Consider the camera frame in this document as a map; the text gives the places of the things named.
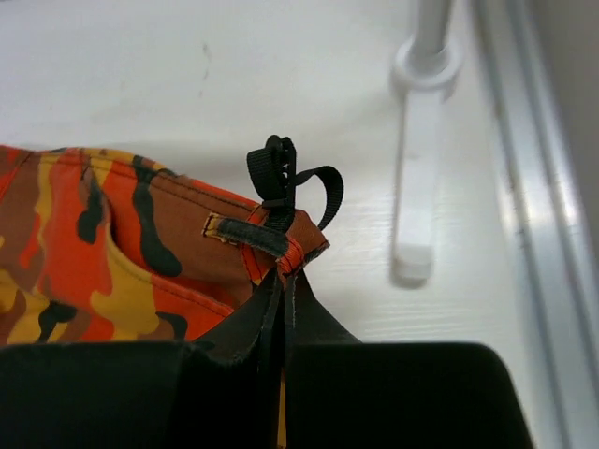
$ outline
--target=camouflage bag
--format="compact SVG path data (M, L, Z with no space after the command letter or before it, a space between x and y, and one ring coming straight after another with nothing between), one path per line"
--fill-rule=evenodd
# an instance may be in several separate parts
M248 156L257 204L126 152L0 147L0 345L196 340L270 269L285 281L329 246L286 198L288 149ZM296 184L312 175L332 182L327 223L343 182L321 167Z

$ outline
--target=black webbing loop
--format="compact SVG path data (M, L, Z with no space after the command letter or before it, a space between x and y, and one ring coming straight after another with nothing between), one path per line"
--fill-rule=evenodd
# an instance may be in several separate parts
M337 215L343 201L343 178L337 168L322 166L311 170L304 170L296 175L296 186L304 184L312 176L320 178L327 192L327 205L318 229L323 230Z
M327 206L318 228L327 227L341 206L343 178L339 171L323 166L296 175L296 150L290 138L270 136L264 149L248 153L247 166L252 183L264 200L262 206L270 209L266 227L287 231L295 216L296 186L312 176L320 178L327 191Z

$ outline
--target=camouflage pattern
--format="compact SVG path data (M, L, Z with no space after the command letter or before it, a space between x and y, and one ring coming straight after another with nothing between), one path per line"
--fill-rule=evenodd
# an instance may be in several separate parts
M298 210L269 253L267 216L126 152L0 146L0 344L194 340L327 248Z

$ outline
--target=bag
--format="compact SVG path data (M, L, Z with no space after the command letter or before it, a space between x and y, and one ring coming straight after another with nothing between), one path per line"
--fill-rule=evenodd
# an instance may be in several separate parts
M283 368L291 449L532 447L491 350L360 343L316 300L339 172L296 173L276 136L247 162L261 204L125 152L0 147L0 446L274 448Z

